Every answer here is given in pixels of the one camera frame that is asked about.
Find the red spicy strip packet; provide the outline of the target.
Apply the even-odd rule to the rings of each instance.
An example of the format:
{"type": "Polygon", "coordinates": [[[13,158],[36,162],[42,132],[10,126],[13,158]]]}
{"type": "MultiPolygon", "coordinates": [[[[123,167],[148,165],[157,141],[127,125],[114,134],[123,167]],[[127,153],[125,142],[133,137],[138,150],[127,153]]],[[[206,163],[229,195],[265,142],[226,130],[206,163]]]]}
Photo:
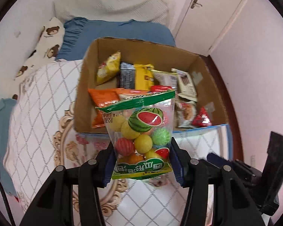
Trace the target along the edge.
{"type": "Polygon", "coordinates": [[[165,92],[169,90],[173,90],[173,88],[171,86],[164,86],[164,85],[153,85],[150,88],[150,91],[152,93],[160,93],[160,92],[165,92]]]}

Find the red triangular snack packet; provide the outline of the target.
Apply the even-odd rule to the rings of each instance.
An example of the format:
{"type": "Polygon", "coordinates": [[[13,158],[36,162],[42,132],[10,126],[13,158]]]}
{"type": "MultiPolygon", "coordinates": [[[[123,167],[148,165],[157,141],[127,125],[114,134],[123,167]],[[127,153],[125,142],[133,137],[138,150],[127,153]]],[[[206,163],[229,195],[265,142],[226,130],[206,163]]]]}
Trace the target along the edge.
{"type": "Polygon", "coordinates": [[[212,125],[208,113],[205,107],[201,107],[197,116],[194,117],[192,121],[192,126],[202,128],[202,127],[210,127],[212,125]]]}

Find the clear fruit gum ball bag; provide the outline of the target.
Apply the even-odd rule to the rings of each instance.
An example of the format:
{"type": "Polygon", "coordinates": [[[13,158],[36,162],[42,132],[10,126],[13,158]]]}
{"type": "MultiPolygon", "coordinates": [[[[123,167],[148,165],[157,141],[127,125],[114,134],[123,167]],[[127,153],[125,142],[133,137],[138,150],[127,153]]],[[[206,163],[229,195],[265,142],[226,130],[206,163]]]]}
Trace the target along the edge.
{"type": "Polygon", "coordinates": [[[116,156],[112,179],[144,180],[172,171],[175,97],[169,89],[98,107],[116,156]]]}

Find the white quilted headboard pillow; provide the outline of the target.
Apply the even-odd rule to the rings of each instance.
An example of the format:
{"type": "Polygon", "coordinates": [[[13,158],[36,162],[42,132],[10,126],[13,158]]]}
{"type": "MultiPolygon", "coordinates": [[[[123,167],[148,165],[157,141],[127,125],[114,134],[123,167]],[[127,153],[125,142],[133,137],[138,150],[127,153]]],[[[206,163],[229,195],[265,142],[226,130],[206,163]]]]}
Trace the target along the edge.
{"type": "Polygon", "coordinates": [[[62,22],[75,17],[102,21],[156,22],[168,28],[174,17],[174,0],[55,0],[55,16],[62,22]]]}

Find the yellow black noodle packet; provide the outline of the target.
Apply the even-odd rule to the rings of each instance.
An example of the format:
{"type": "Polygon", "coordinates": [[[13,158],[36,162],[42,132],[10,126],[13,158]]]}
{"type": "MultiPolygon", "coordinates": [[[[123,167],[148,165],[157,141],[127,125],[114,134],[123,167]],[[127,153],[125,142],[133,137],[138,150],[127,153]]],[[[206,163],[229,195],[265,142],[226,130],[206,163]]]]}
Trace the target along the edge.
{"type": "Polygon", "coordinates": [[[129,64],[122,62],[120,65],[120,87],[125,89],[150,91],[154,85],[152,64],[129,64]]]}

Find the beige chocolate stick packet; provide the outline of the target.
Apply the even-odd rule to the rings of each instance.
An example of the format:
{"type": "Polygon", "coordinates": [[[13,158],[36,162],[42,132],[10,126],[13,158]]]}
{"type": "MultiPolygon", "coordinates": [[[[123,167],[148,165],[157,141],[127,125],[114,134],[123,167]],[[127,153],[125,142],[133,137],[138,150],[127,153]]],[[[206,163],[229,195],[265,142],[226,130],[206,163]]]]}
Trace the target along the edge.
{"type": "Polygon", "coordinates": [[[197,103],[198,102],[197,92],[189,73],[178,70],[176,68],[172,68],[171,71],[177,74],[178,86],[179,86],[178,96],[197,103]]]}

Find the orange panda snack packet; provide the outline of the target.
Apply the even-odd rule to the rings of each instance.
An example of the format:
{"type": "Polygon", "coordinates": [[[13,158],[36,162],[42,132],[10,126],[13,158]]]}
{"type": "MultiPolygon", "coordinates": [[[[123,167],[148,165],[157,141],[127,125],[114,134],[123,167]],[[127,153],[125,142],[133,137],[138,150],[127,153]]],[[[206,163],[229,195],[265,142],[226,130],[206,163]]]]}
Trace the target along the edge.
{"type": "Polygon", "coordinates": [[[120,100],[130,99],[134,97],[149,95],[150,92],[146,90],[135,90],[135,89],[125,89],[125,88],[117,88],[114,91],[118,94],[120,100]]]}

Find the bear print pillow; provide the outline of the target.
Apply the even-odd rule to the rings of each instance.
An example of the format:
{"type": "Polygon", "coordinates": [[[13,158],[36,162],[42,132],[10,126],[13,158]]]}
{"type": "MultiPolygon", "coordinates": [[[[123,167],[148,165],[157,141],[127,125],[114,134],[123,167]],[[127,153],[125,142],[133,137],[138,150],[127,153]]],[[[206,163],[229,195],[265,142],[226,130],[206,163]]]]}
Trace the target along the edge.
{"type": "Polygon", "coordinates": [[[38,68],[54,62],[61,49],[65,29],[62,22],[56,17],[43,26],[35,49],[19,68],[15,78],[12,99],[17,100],[32,84],[33,77],[38,68]]]}

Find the blue bed sheet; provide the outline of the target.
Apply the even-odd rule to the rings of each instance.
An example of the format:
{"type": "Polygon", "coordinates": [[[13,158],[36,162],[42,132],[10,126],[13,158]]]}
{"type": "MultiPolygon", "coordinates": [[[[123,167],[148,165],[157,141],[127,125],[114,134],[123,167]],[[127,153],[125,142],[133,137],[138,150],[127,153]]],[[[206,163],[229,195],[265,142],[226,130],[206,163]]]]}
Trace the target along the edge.
{"type": "Polygon", "coordinates": [[[2,98],[0,100],[0,181],[5,192],[15,197],[17,197],[17,193],[13,181],[4,167],[3,160],[8,143],[10,116],[16,102],[12,98],[2,98]]]}

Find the white brown pastry packet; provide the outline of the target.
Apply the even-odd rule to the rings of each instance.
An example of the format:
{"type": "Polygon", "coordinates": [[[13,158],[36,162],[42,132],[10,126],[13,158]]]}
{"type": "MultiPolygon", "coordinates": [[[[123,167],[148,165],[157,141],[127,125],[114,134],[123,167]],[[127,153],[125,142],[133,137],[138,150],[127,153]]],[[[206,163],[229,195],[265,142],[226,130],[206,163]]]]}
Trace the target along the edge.
{"type": "Polygon", "coordinates": [[[197,115],[196,103],[194,101],[184,102],[182,100],[175,101],[177,111],[177,127],[191,128],[192,122],[197,115]]]}

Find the white beige biscuit packet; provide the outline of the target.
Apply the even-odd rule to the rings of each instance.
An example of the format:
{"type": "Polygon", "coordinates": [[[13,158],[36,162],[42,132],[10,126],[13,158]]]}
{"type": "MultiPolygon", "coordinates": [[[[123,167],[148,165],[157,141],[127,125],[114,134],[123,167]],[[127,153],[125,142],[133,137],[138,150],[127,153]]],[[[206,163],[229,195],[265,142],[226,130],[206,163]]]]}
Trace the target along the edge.
{"type": "Polygon", "coordinates": [[[164,86],[171,86],[173,90],[177,93],[177,74],[176,73],[169,73],[165,71],[158,71],[152,70],[152,75],[158,84],[156,85],[164,85],[164,86]]]}

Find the blue pillow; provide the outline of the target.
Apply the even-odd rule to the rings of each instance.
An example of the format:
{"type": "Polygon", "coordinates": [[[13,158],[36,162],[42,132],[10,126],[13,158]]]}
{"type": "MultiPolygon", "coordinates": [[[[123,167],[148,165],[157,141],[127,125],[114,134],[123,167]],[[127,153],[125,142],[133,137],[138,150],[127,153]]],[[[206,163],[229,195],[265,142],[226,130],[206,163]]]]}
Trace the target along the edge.
{"type": "Polygon", "coordinates": [[[137,39],[174,47],[175,39],[164,25],[146,21],[91,21],[76,17],[64,24],[65,34],[56,58],[66,61],[84,58],[89,45],[98,38],[137,39]]]}

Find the yellow panda snack packet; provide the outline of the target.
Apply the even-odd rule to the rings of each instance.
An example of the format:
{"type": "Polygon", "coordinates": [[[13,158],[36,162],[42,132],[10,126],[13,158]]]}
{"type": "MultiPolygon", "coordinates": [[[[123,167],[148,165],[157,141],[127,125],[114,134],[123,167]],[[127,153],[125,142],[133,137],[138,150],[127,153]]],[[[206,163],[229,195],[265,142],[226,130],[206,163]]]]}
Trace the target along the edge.
{"type": "Polygon", "coordinates": [[[114,78],[120,71],[121,52],[117,51],[98,67],[96,84],[101,85],[114,78]]]}

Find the white quilted bed cover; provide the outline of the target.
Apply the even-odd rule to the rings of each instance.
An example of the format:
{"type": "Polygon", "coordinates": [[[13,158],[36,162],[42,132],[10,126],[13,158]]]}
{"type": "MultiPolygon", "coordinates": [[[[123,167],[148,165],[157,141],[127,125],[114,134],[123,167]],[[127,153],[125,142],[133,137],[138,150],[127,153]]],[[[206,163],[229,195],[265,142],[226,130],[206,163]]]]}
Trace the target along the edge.
{"type": "MultiPolygon", "coordinates": [[[[13,109],[4,167],[23,211],[56,166],[78,167],[109,143],[106,134],[79,134],[73,127],[81,67],[75,60],[39,68],[13,109]]],[[[107,225],[179,225],[188,190],[168,173],[112,180],[98,194],[107,225]]]]}

